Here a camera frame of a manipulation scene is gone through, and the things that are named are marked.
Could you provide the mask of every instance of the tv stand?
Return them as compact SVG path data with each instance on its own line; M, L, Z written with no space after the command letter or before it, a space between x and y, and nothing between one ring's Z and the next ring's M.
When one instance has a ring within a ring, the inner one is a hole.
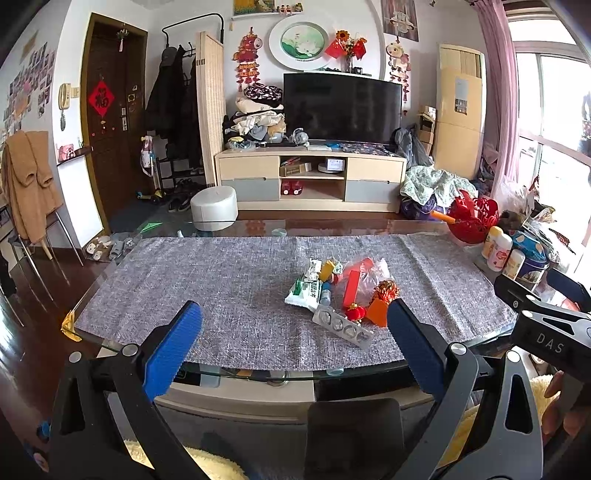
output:
M298 156L312 171L281 177L282 160ZM342 173L318 171L326 157L345 159ZM236 190L239 210L327 210L351 212L400 211L398 194L406 159L381 155L313 151L306 147L265 147L252 151L225 150L215 156L216 185ZM303 183L300 195L281 194L282 180Z

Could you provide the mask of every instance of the blue gripper pad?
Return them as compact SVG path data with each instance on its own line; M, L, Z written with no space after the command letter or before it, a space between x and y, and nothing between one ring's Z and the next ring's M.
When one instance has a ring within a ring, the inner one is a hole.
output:
M388 329L400 347L418 386L425 393L441 401L445 394L444 362L440 353L421 330L420 323L402 299L394 300L388 307ZM441 346L443 340L434 327L429 327L434 343Z
M548 282L550 287L578 304L581 312L588 313L591 311L591 297L589 296L589 292L579 282L574 281L555 268L548 270L546 282Z
M170 322L164 339L145 363L144 390L150 401L164 395L201 331L201 308L188 301Z

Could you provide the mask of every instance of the television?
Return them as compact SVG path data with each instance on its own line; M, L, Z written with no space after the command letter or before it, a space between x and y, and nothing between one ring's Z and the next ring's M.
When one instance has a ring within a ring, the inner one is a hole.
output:
M400 127L402 85L346 73L286 73L287 133L311 140L388 144Z

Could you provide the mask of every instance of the decorative hanging ornament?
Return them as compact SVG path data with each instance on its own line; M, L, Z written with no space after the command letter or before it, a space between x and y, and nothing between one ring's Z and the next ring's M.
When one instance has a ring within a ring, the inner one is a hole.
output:
M248 35L242 38L238 51L234 54L232 59L238 62L236 70L238 74L238 91L242 91L242 85L250 85L260 80L258 67L260 66L256 59L258 58L257 51L263 46L263 41L252 31L252 27Z
M103 80L100 80L99 83L96 84L96 87L88 96L88 103L92 105L101 118L105 116L109 107L113 105L114 100L115 95L113 95Z
M398 44L392 42L386 47L390 60L390 82L399 83L402 85L402 101L408 102L408 94L410 92L410 84L408 82L408 72L410 68L410 58L404 49Z
M123 39L129 35L126 28L122 28L117 32L117 38L119 39L119 51L123 51Z
M410 17L404 12L394 12L390 23L394 26L394 31L396 32L396 43L400 43L398 36L401 33L408 33L414 30L414 25L410 21Z

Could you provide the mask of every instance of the orange block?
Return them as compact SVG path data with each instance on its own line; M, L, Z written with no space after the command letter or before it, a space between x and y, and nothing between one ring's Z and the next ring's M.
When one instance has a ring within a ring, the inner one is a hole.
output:
M388 304L380 299L375 299L369 304L368 311L365 313L365 318L374 322L378 327L388 326Z

